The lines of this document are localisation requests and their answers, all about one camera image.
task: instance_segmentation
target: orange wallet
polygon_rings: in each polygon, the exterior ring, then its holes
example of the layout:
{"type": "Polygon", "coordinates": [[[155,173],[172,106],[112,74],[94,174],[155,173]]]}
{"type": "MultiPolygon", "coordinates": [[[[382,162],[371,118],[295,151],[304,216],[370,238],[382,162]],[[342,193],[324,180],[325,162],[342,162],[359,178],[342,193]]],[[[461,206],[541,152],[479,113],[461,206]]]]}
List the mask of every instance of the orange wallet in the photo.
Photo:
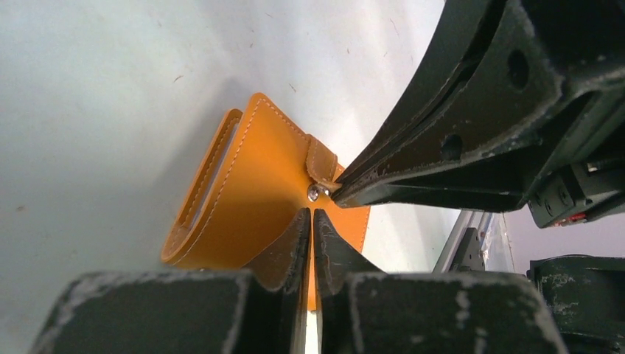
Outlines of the orange wallet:
{"type": "MultiPolygon", "coordinates": [[[[301,131],[264,94],[255,94],[245,112],[226,113],[161,260],[179,268],[241,268],[305,207],[324,209],[345,241],[362,251],[369,207],[341,209],[322,192],[315,201],[309,198],[313,185],[339,188],[334,180],[342,171],[332,151],[301,131]]],[[[309,310],[315,310],[314,264],[310,262],[309,310]]]]}

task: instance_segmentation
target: table surface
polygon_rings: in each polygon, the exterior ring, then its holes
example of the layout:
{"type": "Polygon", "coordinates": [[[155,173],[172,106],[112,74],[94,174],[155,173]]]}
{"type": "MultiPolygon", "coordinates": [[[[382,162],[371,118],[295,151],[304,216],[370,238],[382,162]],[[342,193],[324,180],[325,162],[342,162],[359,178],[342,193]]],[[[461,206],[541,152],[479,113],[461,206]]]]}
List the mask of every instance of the table surface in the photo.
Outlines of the table surface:
{"type": "MultiPolygon", "coordinates": [[[[223,112],[266,93],[348,165],[443,0],[9,0],[0,9],[0,352],[66,283],[165,269],[161,244],[223,112]]],[[[457,211],[376,206],[364,254],[429,271],[457,211]]]]}

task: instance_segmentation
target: orange leather wallet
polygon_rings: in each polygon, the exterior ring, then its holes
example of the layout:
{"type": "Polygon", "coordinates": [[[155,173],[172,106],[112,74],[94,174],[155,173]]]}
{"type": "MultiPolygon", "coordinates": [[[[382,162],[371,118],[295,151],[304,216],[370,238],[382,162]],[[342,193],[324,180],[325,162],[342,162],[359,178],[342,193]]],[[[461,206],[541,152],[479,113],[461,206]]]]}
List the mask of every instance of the orange leather wallet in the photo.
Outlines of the orange leather wallet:
{"type": "MultiPolygon", "coordinates": [[[[323,193],[316,201],[308,196],[313,184],[336,190],[340,185],[334,180],[342,171],[332,151],[264,94],[255,94],[245,112],[226,113],[161,260],[179,268],[243,267],[304,207],[326,210],[339,234],[362,251],[369,208],[341,209],[323,193]]],[[[308,309],[315,310],[314,262],[310,265],[308,309]]]]}

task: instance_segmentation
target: white surface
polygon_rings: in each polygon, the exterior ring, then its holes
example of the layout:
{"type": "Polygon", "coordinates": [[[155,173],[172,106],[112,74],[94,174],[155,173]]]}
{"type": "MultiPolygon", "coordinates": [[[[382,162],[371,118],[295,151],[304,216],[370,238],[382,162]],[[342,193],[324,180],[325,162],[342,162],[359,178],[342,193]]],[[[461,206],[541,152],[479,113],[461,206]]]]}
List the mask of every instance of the white surface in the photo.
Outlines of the white surface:
{"type": "MultiPolygon", "coordinates": [[[[350,163],[419,64],[442,0],[0,4],[0,353],[86,271],[158,254],[223,112],[263,91],[350,163]]],[[[365,253],[432,268],[457,212],[372,210],[365,253]]]]}
{"type": "Polygon", "coordinates": [[[625,257],[625,214],[592,223],[539,229],[528,207],[504,215],[512,250],[514,271],[525,274],[531,260],[567,254],[625,257]]]}

